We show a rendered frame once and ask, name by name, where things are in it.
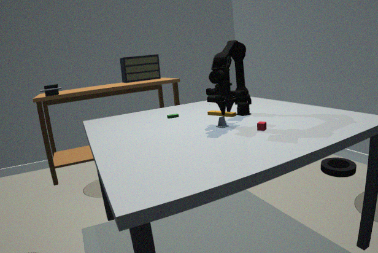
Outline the small red cube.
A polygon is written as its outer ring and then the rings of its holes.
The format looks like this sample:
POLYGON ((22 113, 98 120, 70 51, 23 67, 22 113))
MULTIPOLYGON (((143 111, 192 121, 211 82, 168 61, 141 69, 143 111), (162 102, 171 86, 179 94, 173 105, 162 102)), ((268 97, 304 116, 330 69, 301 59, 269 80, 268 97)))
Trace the small red cube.
POLYGON ((257 130, 264 131, 266 129, 266 122, 258 122, 257 123, 257 130))

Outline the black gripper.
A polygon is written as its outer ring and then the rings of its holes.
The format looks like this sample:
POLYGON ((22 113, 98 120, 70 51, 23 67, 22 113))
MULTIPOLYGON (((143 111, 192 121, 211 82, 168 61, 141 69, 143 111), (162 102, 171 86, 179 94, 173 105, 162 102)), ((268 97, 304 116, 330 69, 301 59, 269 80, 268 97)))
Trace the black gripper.
POLYGON ((210 95, 207 97, 207 102, 218 104, 222 115, 225 115, 226 109, 227 112, 231 112, 233 103, 236 99, 234 96, 241 96, 241 92, 239 90, 230 91, 230 85, 232 85, 232 83, 229 81, 216 84, 216 86, 218 86, 218 95, 210 95))

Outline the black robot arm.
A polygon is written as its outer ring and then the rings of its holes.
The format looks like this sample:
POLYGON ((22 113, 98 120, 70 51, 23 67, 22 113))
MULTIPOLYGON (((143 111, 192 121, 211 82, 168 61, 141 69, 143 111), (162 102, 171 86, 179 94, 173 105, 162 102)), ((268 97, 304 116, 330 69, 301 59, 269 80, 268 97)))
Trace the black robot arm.
MULTIPOLYGON (((249 94, 249 90, 245 87, 245 76, 243 59, 246 53, 246 46, 236 40, 229 41, 223 51, 217 53, 214 56, 212 64, 212 72, 209 74, 209 80, 213 84, 220 82, 230 81, 229 67, 231 65, 231 57, 235 61, 236 69, 236 89, 241 92, 241 96, 234 96, 234 103, 237 104, 237 114, 240 116, 251 115, 250 106, 252 104, 252 99, 249 94)), ((206 95, 218 95, 218 86, 215 88, 206 89, 206 95)))

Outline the yellow bar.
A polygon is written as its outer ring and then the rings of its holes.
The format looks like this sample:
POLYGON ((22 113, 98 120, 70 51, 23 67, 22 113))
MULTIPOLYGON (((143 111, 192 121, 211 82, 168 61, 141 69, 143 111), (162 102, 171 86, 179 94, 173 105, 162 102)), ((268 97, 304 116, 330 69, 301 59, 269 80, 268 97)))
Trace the yellow bar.
POLYGON ((216 115, 216 116, 224 116, 224 117, 234 117, 236 116, 236 112, 226 112, 225 115, 222 115, 221 111, 208 111, 208 115, 216 115))

